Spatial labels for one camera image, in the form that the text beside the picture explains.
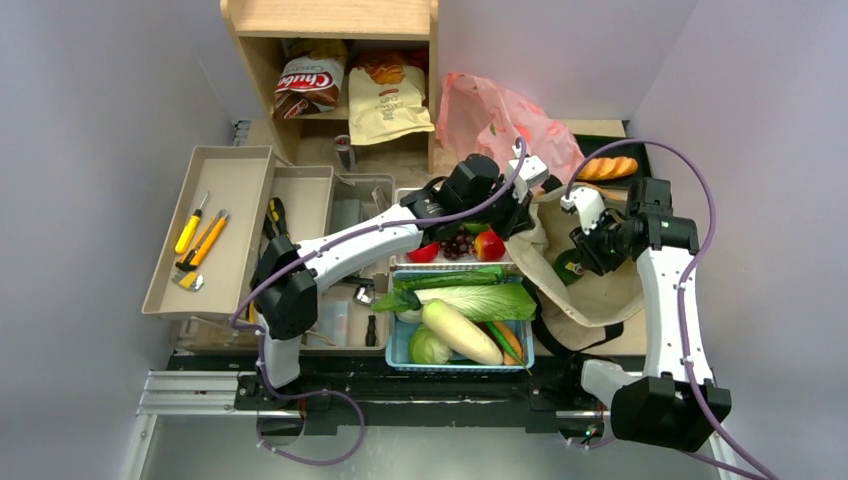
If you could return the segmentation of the red yellow apple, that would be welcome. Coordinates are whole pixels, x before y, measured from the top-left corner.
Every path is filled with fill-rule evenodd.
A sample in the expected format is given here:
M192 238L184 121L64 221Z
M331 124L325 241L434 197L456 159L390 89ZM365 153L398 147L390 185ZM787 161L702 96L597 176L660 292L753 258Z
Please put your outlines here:
M472 250L481 262L498 262L506 253L503 240L492 230L477 235L474 238Z

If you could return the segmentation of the green glass bottle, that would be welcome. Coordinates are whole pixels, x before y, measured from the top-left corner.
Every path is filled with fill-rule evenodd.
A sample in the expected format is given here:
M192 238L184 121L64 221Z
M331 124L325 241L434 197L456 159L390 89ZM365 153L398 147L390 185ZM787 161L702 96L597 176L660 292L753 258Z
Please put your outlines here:
M577 249L569 249L559 254L552 266L565 286L578 282L585 274L585 269L581 264L581 255Z

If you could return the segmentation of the green cucumber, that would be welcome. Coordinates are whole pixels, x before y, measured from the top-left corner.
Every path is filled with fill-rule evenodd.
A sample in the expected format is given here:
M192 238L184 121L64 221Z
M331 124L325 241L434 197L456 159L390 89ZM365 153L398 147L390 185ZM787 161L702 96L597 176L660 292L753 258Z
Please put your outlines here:
M507 273L508 271L502 266L430 273L401 272L395 275L393 287L398 290L415 291L443 287L488 285L503 280Z

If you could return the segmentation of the dark purple grapes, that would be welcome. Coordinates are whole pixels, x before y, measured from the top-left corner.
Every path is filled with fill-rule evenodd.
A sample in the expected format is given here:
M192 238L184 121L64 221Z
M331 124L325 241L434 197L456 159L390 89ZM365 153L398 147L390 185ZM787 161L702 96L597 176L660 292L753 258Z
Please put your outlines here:
M474 236L465 232L458 232L453 237L439 243L440 250L445 259L457 261L473 250Z

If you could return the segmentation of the golden baguette bread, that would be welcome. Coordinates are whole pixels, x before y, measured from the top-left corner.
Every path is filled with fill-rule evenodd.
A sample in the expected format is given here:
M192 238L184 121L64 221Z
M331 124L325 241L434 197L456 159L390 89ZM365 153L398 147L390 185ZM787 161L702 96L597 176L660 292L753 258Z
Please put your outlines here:
M638 171L639 162L632 157L601 157L590 160L579 172L580 181L608 181L632 175Z

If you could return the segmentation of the brown Trader Joe's bag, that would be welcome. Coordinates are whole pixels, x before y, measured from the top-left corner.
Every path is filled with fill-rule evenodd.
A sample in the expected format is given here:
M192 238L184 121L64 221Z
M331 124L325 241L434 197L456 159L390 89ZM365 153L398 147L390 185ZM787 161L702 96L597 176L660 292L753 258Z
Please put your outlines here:
M541 304L543 327L532 327L536 353L642 356L647 349L644 297L632 260L604 276L588 271L569 285L554 270L555 259L574 248L569 234L580 225L576 215L561 210L564 193L563 187L536 193L530 205L534 228L506 242L512 262Z

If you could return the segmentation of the green napa cabbage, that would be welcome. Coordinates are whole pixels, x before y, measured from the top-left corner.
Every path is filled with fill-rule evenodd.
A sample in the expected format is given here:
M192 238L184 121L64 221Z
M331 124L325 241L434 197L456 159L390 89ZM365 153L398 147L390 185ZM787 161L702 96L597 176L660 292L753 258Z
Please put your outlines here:
M415 295L422 305L441 300L473 322L532 320L537 308L520 283L431 288Z

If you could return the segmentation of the pink plastic grocery bag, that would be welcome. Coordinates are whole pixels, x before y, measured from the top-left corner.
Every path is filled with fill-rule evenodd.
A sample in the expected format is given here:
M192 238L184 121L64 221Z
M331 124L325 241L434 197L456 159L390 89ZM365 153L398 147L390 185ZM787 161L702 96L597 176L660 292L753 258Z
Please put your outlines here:
M564 123L492 80L451 72L443 77L441 89L436 138L459 160L479 153L506 168L515 158L513 147L519 137L527 153L538 156L561 180L569 179L584 160Z

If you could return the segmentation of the white daikon radish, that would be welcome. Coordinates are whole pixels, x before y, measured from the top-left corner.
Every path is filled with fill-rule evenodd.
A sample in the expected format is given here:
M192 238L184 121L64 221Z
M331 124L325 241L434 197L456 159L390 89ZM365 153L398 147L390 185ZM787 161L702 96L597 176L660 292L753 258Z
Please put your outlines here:
M446 302L435 299L422 307L422 322L447 347L481 365L497 366L503 353L473 322Z

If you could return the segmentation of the cream chips bag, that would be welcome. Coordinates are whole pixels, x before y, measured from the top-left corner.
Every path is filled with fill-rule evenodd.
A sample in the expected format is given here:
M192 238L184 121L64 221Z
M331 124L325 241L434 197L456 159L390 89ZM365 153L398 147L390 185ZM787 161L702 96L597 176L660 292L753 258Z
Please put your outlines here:
M432 132L427 99L429 52L375 50L357 56L349 74L348 129L354 146Z

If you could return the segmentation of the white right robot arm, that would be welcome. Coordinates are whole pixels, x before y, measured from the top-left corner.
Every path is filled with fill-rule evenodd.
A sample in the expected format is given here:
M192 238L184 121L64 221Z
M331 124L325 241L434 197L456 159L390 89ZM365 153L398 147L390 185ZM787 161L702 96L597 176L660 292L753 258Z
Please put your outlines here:
M576 407L599 400L609 413L606 429L617 439L698 451L728 416L732 400L717 386L700 340L695 222L674 214L670 183L653 178L630 186L621 220L589 187L566 193L560 206L579 219L570 238L585 269L604 275L634 261L647 332L640 376L579 354L561 381L564 399Z

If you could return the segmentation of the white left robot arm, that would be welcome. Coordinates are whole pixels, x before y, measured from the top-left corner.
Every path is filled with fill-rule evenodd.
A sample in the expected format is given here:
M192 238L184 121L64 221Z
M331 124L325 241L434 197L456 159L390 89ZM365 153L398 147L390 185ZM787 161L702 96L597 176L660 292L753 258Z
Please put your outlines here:
M549 176L537 156L518 152L502 172L472 154L450 175L403 196L383 213L332 235L270 241L251 282L248 302L259 315L259 395L272 408L297 399L301 337L316 322L318 297L362 268L451 237L464 222L490 225L503 239L527 217L533 187Z

